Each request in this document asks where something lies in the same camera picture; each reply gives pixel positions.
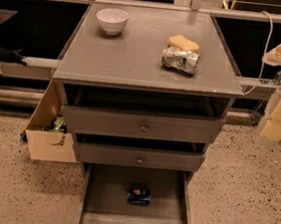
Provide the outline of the crushed green white can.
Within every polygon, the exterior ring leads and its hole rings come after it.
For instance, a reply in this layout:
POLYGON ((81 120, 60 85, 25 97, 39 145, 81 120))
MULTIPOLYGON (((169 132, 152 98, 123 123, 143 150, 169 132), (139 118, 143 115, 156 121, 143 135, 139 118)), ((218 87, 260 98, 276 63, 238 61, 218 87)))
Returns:
POLYGON ((193 75, 199 63, 199 55, 191 51, 182 51, 173 46, 162 51, 162 64, 166 67, 193 75))

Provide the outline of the grey middle drawer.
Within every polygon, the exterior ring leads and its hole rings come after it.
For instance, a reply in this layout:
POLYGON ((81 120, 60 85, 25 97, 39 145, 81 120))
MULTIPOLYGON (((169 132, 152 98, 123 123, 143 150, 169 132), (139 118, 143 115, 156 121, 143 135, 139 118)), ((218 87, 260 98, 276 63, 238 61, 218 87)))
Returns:
POLYGON ((196 171, 206 157, 193 152, 81 142, 74 144, 74 150, 81 162, 166 170, 196 171))

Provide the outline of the blue pepsi can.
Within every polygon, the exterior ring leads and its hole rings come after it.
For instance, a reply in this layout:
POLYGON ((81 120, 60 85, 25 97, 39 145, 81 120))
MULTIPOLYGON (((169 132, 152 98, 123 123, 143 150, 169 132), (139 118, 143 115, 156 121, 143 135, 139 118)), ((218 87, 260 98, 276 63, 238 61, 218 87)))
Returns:
POLYGON ((146 189, 133 188, 128 192, 128 202, 148 205, 150 203, 150 192, 146 189))

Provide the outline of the grey drawer cabinet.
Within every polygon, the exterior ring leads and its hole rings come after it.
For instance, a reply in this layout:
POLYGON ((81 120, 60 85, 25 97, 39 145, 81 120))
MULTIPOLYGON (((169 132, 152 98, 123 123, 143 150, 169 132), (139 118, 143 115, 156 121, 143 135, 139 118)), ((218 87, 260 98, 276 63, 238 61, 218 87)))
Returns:
MULTIPOLYGON (((208 14, 131 6, 117 37, 97 26, 94 4, 53 79, 61 107, 145 112, 223 119, 242 91, 208 14), (191 75, 162 64, 170 36, 197 43, 199 63, 191 75)), ((71 133, 77 142, 205 154, 210 143, 71 133)))

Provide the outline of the green item in box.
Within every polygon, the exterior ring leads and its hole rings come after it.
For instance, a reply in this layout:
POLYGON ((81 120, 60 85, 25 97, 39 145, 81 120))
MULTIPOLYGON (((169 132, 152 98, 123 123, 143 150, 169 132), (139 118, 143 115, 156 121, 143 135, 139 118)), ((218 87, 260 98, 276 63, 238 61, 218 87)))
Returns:
POLYGON ((65 120, 62 116, 58 116, 52 124, 52 128, 51 131, 53 132, 62 132, 64 133, 66 131, 66 124, 65 124, 65 120))

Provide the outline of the black cloth on shelf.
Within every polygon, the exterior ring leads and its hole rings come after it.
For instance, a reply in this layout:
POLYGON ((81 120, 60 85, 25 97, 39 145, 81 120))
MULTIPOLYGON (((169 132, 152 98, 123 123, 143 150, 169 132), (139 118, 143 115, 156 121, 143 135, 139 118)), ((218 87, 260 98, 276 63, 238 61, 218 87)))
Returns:
POLYGON ((26 66, 24 58, 18 50, 11 50, 9 48, 0 47, 0 62, 18 63, 19 65, 26 66))

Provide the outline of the cardboard box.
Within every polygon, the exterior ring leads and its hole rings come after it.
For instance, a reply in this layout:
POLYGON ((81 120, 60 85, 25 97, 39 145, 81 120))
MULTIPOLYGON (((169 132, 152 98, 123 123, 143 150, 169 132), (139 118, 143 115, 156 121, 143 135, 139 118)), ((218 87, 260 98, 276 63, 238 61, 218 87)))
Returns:
POLYGON ((30 158, 52 162, 77 161, 70 133, 55 131, 54 123, 60 116, 60 98, 54 82, 48 85, 32 113, 23 137, 28 143, 30 158))

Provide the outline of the grey top drawer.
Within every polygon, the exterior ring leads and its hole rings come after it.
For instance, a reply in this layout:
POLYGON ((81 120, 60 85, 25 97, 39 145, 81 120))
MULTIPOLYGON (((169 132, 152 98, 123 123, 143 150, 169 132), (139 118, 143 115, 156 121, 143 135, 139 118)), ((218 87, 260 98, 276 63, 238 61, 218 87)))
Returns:
POLYGON ((129 138, 177 140, 196 143, 213 142, 223 126, 223 119, 122 112, 94 108, 61 107, 68 130, 129 138))

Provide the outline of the yellow sponge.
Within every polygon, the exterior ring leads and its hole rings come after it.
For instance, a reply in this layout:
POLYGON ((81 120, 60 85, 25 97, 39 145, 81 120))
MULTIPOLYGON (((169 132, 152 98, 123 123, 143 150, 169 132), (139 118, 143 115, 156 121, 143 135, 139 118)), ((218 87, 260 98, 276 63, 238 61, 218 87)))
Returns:
POLYGON ((197 53, 199 46, 197 43, 183 37, 182 35, 170 36, 167 42, 170 46, 180 48, 182 51, 191 51, 197 53))

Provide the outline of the grey open bottom drawer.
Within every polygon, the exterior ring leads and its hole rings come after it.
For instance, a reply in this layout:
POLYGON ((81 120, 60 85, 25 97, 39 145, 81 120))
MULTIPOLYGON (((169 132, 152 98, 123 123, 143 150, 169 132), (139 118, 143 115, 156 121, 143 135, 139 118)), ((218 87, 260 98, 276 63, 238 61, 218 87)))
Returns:
POLYGON ((190 176, 185 171, 89 165, 76 224, 191 224, 190 176), (150 203, 129 203, 133 188, 148 190, 150 203))

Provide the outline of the white ceramic bowl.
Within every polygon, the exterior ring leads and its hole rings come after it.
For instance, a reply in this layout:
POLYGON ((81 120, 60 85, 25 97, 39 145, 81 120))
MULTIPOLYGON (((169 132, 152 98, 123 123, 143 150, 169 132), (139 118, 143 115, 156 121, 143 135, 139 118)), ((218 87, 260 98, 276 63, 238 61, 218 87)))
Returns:
POLYGON ((128 20, 128 13, 118 8, 106 8, 97 13, 98 25, 111 36, 118 35, 125 28, 128 20))

